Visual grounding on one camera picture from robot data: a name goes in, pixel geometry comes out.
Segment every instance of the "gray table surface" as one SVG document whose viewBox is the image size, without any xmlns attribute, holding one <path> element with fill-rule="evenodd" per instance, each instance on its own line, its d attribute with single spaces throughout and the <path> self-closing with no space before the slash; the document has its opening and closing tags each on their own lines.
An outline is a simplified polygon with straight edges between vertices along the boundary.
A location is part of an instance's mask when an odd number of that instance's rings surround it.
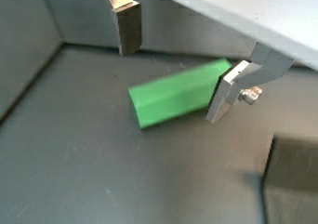
<svg viewBox="0 0 318 224">
<path fill-rule="evenodd" d="M 127 89 L 208 58 L 67 47 L 0 128 L 0 223 L 263 223 L 275 132 L 318 136 L 318 73 L 291 68 L 211 125 L 140 131 Z"/>
</svg>

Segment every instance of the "green block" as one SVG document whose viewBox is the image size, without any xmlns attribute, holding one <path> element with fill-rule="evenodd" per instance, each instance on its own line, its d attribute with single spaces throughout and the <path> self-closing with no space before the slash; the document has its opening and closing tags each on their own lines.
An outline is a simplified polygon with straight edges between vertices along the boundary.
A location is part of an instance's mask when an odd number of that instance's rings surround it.
<svg viewBox="0 0 318 224">
<path fill-rule="evenodd" d="M 219 80 L 231 64 L 212 61 L 141 86 L 129 88 L 140 128 L 207 107 Z"/>
</svg>

